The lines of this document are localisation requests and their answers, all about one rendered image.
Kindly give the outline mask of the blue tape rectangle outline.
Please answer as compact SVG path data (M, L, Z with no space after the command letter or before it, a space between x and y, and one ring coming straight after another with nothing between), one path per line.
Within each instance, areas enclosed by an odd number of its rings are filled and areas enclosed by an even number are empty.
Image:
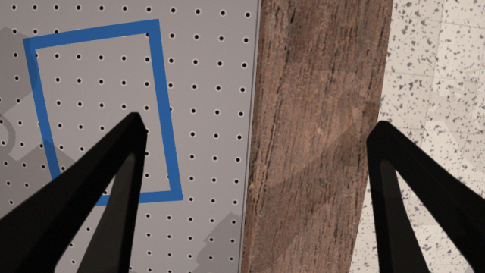
M97 39L130 36L142 33L149 34L149 45L152 58L155 91L158 103L158 113L161 125L161 134L164 145L167 173L171 190L140 193L139 203L183 200L180 174L177 163L177 154L174 142L174 132L171 120L171 110L167 92L167 81L164 68L164 56L161 44L159 19L142 20L124 24L108 25L103 27L93 27L82 30L53 33L49 35L35 36L23 39L23 45L27 59L27 67L30 75L30 83L36 106L36 113L52 180L54 180L54 178L56 178L61 173L58 166L58 160L55 153L49 119L46 111L35 49L66 45L76 42L86 42Z

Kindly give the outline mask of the grey perforated base plate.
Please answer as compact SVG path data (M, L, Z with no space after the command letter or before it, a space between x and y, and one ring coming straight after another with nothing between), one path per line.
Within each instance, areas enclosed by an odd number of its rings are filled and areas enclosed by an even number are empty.
M183 200L139 203L129 273L241 273L261 0L0 0L0 218L52 181L23 39L159 19ZM130 112L169 191L149 34L35 49L63 173Z

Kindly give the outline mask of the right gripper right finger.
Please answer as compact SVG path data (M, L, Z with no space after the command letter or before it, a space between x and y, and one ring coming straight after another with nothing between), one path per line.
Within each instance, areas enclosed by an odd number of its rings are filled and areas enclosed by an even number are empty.
M389 121L378 121L366 146L379 272L430 273L405 210L398 172L474 273L485 273L485 199Z

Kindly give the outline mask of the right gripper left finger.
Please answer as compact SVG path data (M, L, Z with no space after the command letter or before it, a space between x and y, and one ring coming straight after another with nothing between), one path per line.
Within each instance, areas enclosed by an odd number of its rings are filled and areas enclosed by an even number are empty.
M77 273L129 273L147 130L130 112L54 180L0 219L0 273L55 273L112 179Z

